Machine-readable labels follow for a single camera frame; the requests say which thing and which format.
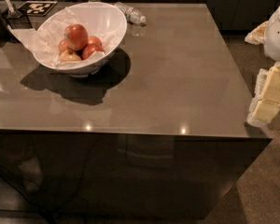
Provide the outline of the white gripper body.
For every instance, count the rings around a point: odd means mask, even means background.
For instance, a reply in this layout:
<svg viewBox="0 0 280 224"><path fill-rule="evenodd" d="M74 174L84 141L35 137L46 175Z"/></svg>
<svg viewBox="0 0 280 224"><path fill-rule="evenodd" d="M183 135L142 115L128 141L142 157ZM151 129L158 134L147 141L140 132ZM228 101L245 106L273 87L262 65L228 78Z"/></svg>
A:
<svg viewBox="0 0 280 224"><path fill-rule="evenodd" d="M264 53L280 62L280 6L268 20L264 35Z"/></svg>

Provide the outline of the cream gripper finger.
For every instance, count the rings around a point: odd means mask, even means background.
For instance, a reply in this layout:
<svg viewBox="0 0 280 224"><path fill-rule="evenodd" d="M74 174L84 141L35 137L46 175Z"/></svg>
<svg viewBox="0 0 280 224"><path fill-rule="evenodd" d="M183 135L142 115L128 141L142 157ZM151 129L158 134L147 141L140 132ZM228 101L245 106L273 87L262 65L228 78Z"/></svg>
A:
<svg viewBox="0 0 280 224"><path fill-rule="evenodd" d="M254 127L269 124L280 111L280 62L260 69L246 122Z"/></svg>
<svg viewBox="0 0 280 224"><path fill-rule="evenodd" d="M247 36L245 37L245 42L252 45L263 44L266 27L267 22L265 21L247 34Z"/></svg>

